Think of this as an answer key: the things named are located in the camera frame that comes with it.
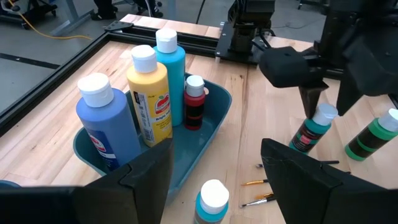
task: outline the bottle label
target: bottle label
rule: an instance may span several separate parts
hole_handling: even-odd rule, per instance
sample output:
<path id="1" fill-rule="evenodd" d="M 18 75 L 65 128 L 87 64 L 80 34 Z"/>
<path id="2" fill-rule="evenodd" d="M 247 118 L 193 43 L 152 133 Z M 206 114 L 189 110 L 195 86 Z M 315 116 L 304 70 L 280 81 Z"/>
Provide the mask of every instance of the bottle label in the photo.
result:
<path id="1" fill-rule="evenodd" d="M 322 136 L 323 134 L 309 130 L 303 123 L 293 137 L 292 144 L 299 151 L 309 152 Z"/>
<path id="2" fill-rule="evenodd" d="M 197 212 L 195 212 L 195 218 L 193 219 L 193 224 L 220 224 L 222 220 L 218 221 L 218 222 L 206 222 L 204 220 L 202 220 L 199 215 L 197 214 Z"/>
<path id="3" fill-rule="evenodd" d="M 360 132 L 358 140 L 371 149 L 380 149 L 388 142 L 387 140 L 383 140 L 375 136 L 369 128 L 365 128 Z"/>
<path id="4" fill-rule="evenodd" d="M 172 133 L 168 91 L 147 95 L 134 91 L 135 108 L 145 143 L 154 146 Z"/>
<path id="5" fill-rule="evenodd" d="M 354 138 L 353 140 L 351 140 L 351 142 L 348 143 L 348 147 L 349 149 L 356 154 L 359 157 L 362 158 L 368 158 L 371 154 L 373 154 L 374 152 L 368 151 L 363 149 L 359 143 L 358 143 L 359 139 L 358 138 Z"/>
<path id="6" fill-rule="evenodd" d="M 105 136 L 105 133 L 102 131 L 94 131 L 90 129 L 86 130 L 95 148 L 97 148 L 97 151 L 103 157 L 109 170 L 117 169 L 119 167 L 119 163 L 118 160 L 116 160 L 116 156 L 113 153 L 113 150 L 108 142 L 108 139 Z"/>
<path id="7" fill-rule="evenodd" d="M 205 104 L 200 106 L 185 105 L 185 125 L 190 127 L 200 127 L 204 110 Z"/>

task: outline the paint bottle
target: paint bottle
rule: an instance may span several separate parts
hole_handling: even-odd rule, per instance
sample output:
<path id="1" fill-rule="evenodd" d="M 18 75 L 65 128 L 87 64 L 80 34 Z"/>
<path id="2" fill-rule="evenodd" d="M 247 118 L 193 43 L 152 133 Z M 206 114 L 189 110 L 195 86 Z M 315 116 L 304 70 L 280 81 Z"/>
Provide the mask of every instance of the paint bottle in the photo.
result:
<path id="1" fill-rule="evenodd" d="M 183 120 L 185 51 L 177 45 L 177 32 L 168 28 L 156 31 L 156 47 L 154 49 L 157 61 L 167 68 L 172 125 L 178 126 Z"/>
<path id="2" fill-rule="evenodd" d="M 338 111 L 334 106 L 327 103 L 319 104 L 313 118 L 303 122 L 289 143 L 289 147 L 308 154 L 330 129 L 331 122 L 337 114 Z"/>
<path id="3" fill-rule="evenodd" d="M 152 147 L 173 132 L 167 70 L 149 45 L 134 47 L 131 55 L 134 65 L 127 79 L 142 137 Z"/>
<path id="4" fill-rule="evenodd" d="M 197 195 L 194 224 L 221 223 L 228 211 L 229 192 L 219 180 L 208 180 Z"/>
<path id="5" fill-rule="evenodd" d="M 350 158 L 356 161 L 364 161 L 397 135 L 398 110 L 390 109 L 380 118 L 370 122 L 347 144 L 345 151 Z"/>
<path id="6" fill-rule="evenodd" d="M 184 125 L 189 130 L 198 130 L 205 110 L 205 82 L 198 75 L 187 78 L 184 92 Z"/>
<path id="7" fill-rule="evenodd" d="M 138 156 L 141 147 L 125 94 L 111 88 L 102 73 L 88 75 L 77 85 L 82 95 L 77 115 L 109 170 Z"/>

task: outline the wooden tabletop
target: wooden tabletop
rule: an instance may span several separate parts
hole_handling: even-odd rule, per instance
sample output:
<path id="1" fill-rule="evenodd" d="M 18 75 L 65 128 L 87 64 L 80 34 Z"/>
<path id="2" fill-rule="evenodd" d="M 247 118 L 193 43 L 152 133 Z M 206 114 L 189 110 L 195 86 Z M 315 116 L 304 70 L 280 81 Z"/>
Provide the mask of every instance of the wooden tabletop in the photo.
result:
<path id="1" fill-rule="evenodd" d="M 139 26 L 169 27 L 179 32 L 218 37 L 217 27 L 127 15 L 122 21 Z M 312 44 L 270 37 L 274 47 L 291 45 L 302 51 Z M 77 81 L 90 73 L 109 75 L 112 86 L 128 90 L 126 69 L 131 65 L 133 45 L 110 42 L 63 82 L 43 102 L 0 138 L 0 179 L 29 185 L 85 185 L 99 175 L 73 153 L 72 142 L 82 127 L 75 112 L 80 99 Z M 238 208 L 257 194 L 271 191 L 269 184 L 241 187 L 243 182 L 266 178 L 261 163 L 262 138 L 287 144 L 305 119 L 298 88 L 274 88 L 254 66 L 187 55 L 187 72 L 225 87 L 233 96 L 229 113 L 214 141 L 193 170 L 162 223 L 191 223 L 195 197 L 201 185 L 219 179 L 230 191 L 230 207 L 223 223 L 284 223 L 277 202 Z M 321 102 L 336 103 L 339 81 L 330 86 Z M 387 188 L 398 187 L 398 138 L 364 162 L 349 159 L 343 147 L 375 117 L 393 108 L 387 96 L 362 97 L 310 152 L 319 160 L 339 160 L 335 167 Z"/>

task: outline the blue paint bottle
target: blue paint bottle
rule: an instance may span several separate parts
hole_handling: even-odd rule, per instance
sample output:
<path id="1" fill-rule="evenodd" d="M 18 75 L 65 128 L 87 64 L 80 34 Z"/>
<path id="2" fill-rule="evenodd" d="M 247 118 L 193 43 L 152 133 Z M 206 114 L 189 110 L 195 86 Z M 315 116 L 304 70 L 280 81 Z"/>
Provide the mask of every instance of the blue paint bottle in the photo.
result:
<path id="1" fill-rule="evenodd" d="M 111 88 L 102 73 L 80 79 L 78 88 L 77 115 L 109 170 L 138 156 L 141 147 L 125 94 Z"/>
<path id="2" fill-rule="evenodd" d="M 182 47 L 177 46 L 177 32 L 167 28 L 156 31 L 156 47 L 154 49 L 157 61 L 167 68 L 172 125 L 177 126 L 182 123 L 183 119 L 185 51 Z"/>
<path id="3" fill-rule="evenodd" d="M 219 180 L 208 180 L 197 195 L 194 224 L 217 224 L 228 211 L 229 191 Z"/>
<path id="4" fill-rule="evenodd" d="M 327 103 L 319 104 L 313 118 L 304 120 L 304 123 L 290 141 L 289 147 L 308 154 L 330 129 L 331 122 L 337 114 L 338 111 L 334 106 Z"/>

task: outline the blue plastic tray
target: blue plastic tray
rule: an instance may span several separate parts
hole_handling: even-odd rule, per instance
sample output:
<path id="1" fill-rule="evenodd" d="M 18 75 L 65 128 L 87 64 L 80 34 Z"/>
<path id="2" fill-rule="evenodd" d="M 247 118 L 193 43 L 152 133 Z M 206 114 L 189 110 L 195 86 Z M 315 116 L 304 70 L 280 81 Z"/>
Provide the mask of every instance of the blue plastic tray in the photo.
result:
<path id="1" fill-rule="evenodd" d="M 183 124 L 173 127 L 174 169 L 166 204 L 171 203 L 177 196 L 182 185 L 215 137 L 231 106 L 232 97 L 223 87 L 206 80 L 205 87 L 209 90 L 209 94 L 207 94 L 205 100 L 205 112 L 201 129 L 190 131 Z M 141 148 L 142 150 L 148 150 L 142 140 L 130 92 L 127 92 L 126 96 L 137 128 Z M 106 175 L 109 172 L 84 128 L 80 129 L 76 134 L 73 148 L 77 157 L 94 168 L 99 174 Z"/>

